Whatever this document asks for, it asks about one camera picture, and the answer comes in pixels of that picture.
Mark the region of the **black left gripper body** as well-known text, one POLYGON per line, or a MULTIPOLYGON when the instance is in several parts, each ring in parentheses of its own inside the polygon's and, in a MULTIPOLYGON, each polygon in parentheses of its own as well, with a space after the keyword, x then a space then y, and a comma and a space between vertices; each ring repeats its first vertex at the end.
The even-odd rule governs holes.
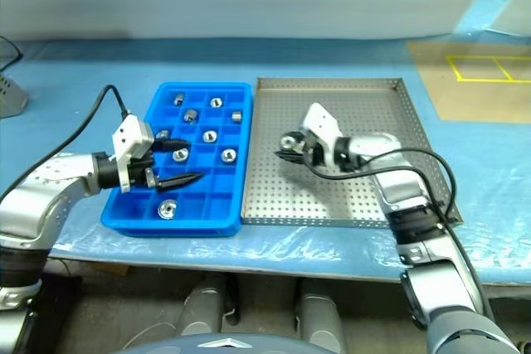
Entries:
POLYGON ((127 166, 130 186, 159 188, 159 179, 153 171, 154 165, 152 152, 147 152, 141 158, 131 158, 127 166))

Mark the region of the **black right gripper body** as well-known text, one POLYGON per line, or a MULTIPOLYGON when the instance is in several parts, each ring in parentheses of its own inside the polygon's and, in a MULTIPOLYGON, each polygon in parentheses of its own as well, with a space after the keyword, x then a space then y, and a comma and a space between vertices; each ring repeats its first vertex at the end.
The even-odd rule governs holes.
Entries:
POLYGON ((305 146, 301 149, 306 167, 321 167, 329 165, 331 150, 329 145, 320 138, 306 137, 305 146))

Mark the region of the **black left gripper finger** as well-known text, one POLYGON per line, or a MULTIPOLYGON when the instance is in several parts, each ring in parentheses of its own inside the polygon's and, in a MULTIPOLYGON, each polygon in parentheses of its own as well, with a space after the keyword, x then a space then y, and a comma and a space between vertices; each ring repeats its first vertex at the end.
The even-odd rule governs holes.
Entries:
POLYGON ((203 172, 185 172, 170 178, 158 179, 155 185, 155 190, 157 192, 167 192, 186 187, 200 180, 203 176, 203 172))
POLYGON ((190 142, 181 139, 156 138, 151 146, 151 151, 153 153, 173 153, 190 146, 190 142))

